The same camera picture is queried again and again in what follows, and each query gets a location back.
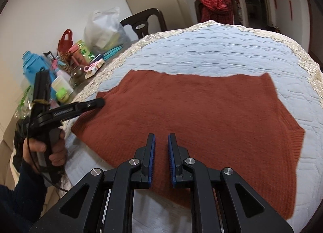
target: clutter of items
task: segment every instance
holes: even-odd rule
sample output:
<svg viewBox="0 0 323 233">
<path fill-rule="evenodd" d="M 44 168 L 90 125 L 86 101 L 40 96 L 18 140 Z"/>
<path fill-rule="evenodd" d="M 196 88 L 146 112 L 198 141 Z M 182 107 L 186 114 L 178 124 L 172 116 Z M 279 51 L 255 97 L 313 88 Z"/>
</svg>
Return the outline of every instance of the clutter of items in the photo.
<svg viewBox="0 0 323 233">
<path fill-rule="evenodd" d="M 119 8 L 93 12 L 84 29 L 84 37 L 73 41 L 73 32 L 67 29 L 58 42 L 57 53 L 42 55 L 26 51 L 23 54 L 23 72 L 29 86 L 17 107 L 15 116 L 26 117 L 32 107 L 36 73 L 49 70 L 51 78 L 51 107 L 70 101 L 75 87 L 93 77 L 111 57 L 130 43 L 118 21 Z"/>
</svg>

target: device handle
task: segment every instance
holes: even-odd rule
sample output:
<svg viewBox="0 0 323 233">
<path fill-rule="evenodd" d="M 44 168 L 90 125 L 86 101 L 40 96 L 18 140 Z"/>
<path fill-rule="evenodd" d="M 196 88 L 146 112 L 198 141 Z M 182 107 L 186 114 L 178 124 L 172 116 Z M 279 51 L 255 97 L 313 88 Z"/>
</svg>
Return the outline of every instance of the device handle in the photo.
<svg viewBox="0 0 323 233">
<path fill-rule="evenodd" d="M 44 153 L 37 152 L 39 170 L 54 184 L 58 183 L 62 177 L 62 167 L 53 166 L 49 156 L 52 154 L 52 145 L 55 145 L 59 140 L 60 132 L 61 129 L 54 128 L 49 132 L 42 132 L 34 136 L 35 139 L 46 145 Z"/>
</svg>

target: red gift bag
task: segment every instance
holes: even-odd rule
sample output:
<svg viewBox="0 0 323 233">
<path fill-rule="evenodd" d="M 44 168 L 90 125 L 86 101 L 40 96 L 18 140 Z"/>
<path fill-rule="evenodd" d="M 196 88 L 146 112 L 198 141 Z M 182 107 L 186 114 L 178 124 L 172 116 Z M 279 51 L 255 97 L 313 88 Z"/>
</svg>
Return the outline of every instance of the red gift bag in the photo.
<svg viewBox="0 0 323 233">
<path fill-rule="evenodd" d="M 60 55 L 65 54 L 73 46 L 72 37 L 73 33 L 71 29 L 67 29 L 59 40 L 59 45 L 57 46 L 57 51 Z"/>
</svg>

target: blue thermos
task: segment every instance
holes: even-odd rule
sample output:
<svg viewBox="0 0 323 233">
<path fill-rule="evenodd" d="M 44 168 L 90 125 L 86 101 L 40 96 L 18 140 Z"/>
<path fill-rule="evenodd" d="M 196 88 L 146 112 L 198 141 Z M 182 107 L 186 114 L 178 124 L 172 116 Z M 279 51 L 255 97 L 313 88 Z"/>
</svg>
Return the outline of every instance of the blue thermos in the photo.
<svg viewBox="0 0 323 233">
<path fill-rule="evenodd" d="M 27 51 L 24 53 L 22 60 L 24 76 L 32 86 L 34 86 L 35 84 L 36 73 L 39 72 L 41 68 L 49 70 L 49 75 L 52 82 L 56 79 L 54 71 L 51 70 L 50 65 L 41 55 Z M 51 97 L 53 99 L 56 99 L 56 92 L 53 88 L 51 89 Z"/>
</svg>

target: red tassel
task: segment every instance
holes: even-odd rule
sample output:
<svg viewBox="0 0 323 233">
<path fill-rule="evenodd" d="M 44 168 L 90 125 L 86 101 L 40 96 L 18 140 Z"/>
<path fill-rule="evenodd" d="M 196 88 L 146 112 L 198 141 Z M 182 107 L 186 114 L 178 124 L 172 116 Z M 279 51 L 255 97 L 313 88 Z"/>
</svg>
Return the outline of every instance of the red tassel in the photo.
<svg viewBox="0 0 323 233">
<path fill-rule="evenodd" d="M 289 0 L 289 7 L 290 7 L 290 19 L 293 20 L 293 9 L 292 9 L 292 2 Z"/>
<path fill-rule="evenodd" d="M 277 1 L 276 1 L 276 0 L 274 0 L 274 1 L 275 1 L 275 7 L 276 7 L 276 9 L 278 9 L 278 8 L 277 8 Z"/>
</svg>

